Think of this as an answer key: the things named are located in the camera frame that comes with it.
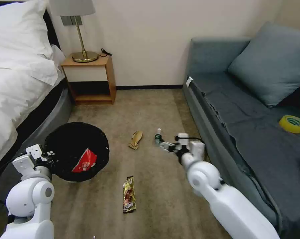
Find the sofa cushion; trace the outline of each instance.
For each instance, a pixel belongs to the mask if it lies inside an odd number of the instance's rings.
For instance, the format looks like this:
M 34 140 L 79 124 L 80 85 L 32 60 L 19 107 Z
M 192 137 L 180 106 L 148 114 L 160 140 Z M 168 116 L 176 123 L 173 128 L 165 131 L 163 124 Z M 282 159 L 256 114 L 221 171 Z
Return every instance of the sofa cushion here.
M 300 87 L 300 30 L 265 23 L 228 71 L 276 106 Z

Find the tape roll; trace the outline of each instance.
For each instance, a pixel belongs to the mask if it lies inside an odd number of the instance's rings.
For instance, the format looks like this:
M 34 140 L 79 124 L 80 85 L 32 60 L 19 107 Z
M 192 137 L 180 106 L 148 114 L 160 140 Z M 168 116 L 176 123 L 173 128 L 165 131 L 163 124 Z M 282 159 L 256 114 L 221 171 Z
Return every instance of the tape roll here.
M 300 133 L 300 118 L 296 116 L 283 116 L 278 123 L 288 132 Z

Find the white card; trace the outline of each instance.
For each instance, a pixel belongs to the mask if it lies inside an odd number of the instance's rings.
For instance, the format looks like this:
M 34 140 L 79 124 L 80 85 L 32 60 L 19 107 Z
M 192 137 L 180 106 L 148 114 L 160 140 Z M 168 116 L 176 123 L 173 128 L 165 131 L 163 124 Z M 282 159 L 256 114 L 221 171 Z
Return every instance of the white card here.
M 193 80 L 192 77 L 189 76 L 189 78 L 188 78 L 187 81 L 186 81 L 186 86 L 187 86 L 188 88 L 189 88 L 189 85 L 190 85 L 190 83 L 191 83 L 192 80 Z

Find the beige carpet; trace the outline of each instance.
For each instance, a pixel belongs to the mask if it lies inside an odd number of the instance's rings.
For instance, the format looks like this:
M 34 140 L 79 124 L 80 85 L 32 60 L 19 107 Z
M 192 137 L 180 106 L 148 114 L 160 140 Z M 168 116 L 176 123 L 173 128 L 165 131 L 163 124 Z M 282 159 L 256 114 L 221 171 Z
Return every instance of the beige carpet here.
M 208 203 L 192 193 L 177 157 L 154 145 L 158 127 L 167 141 L 179 132 L 199 136 L 182 90 L 118 91 L 114 105 L 76 106 L 69 121 L 101 128 L 110 160 L 83 183 L 53 178 L 55 238 L 230 238 Z M 134 151 L 127 144 L 136 130 L 144 135 Z M 135 177 L 137 209 L 123 214 L 122 184 L 130 175 Z M 0 231 L 4 221 L 2 211 Z

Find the white wall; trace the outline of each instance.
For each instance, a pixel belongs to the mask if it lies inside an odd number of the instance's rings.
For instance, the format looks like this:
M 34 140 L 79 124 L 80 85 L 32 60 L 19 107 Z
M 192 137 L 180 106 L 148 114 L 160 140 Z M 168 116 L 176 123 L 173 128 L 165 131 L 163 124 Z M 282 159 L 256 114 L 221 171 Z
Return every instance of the white wall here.
M 300 29 L 300 0 L 283 0 L 275 22 Z
M 282 0 L 93 0 L 83 16 L 86 50 L 113 53 L 117 85 L 182 84 L 192 37 L 252 36 Z M 75 26 L 52 21 L 63 52 L 80 51 Z

